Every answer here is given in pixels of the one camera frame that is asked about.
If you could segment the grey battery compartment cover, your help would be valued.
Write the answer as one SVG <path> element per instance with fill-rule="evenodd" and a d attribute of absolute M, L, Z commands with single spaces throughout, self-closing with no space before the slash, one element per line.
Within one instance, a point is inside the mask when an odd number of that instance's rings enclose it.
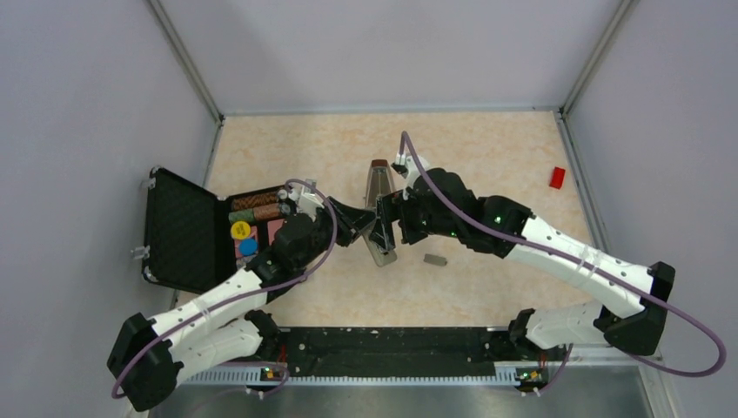
<path fill-rule="evenodd" d="M 446 266 L 448 263 L 448 260 L 445 257 L 430 253 L 424 255 L 423 261 L 434 266 Z"/>

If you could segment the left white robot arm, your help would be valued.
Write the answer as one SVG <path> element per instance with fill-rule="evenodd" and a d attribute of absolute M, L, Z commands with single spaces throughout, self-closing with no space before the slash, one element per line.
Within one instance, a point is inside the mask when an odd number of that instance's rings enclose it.
<path fill-rule="evenodd" d="M 107 360 L 115 378 L 112 398 L 147 411 L 194 374 L 234 358 L 268 360 L 278 352 L 278 329 L 262 308 L 376 219 L 373 209 L 344 205 L 308 185 L 285 194 L 280 202 L 291 213 L 244 267 L 180 307 L 124 321 Z"/>

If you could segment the white remote control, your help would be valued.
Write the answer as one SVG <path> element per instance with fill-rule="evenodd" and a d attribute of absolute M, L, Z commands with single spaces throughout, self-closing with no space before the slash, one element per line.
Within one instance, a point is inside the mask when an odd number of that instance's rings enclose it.
<path fill-rule="evenodd" d="M 371 254 L 372 259 L 377 267 L 388 266 L 398 260 L 398 256 L 396 252 L 394 251 L 390 251 L 386 253 L 382 252 L 379 246 L 373 241 L 371 241 L 370 235 L 371 235 L 370 231 L 364 232 L 363 238 L 368 248 L 368 251 Z"/>

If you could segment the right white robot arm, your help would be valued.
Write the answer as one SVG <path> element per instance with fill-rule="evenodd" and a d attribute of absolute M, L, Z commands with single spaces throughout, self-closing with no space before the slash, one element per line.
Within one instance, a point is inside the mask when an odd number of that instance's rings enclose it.
<path fill-rule="evenodd" d="M 612 274 L 665 301 L 674 284 L 672 266 L 618 260 L 555 229 L 512 199 L 499 195 L 476 197 L 458 174 L 432 168 L 427 162 L 422 165 L 433 184 L 463 213 L 483 226 L 523 241 L 517 244 L 489 235 L 463 220 L 435 195 L 414 159 L 400 154 L 391 167 L 406 181 L 406 187 L 378 200 L 372 240 L 381 249 L 395 247 L 392 226 L 398 225 L 403 244 L 413 245 L 433 235 L 449 237 L 476 253 L 536 267 L 592 297 L 581 305 L 519 312 L 508 332 L 511 349 L 522 359 L 569 344 L 609 345 L 639 356 L 655 352 L 666 324 L 666 309 L 602 275 Z"/>

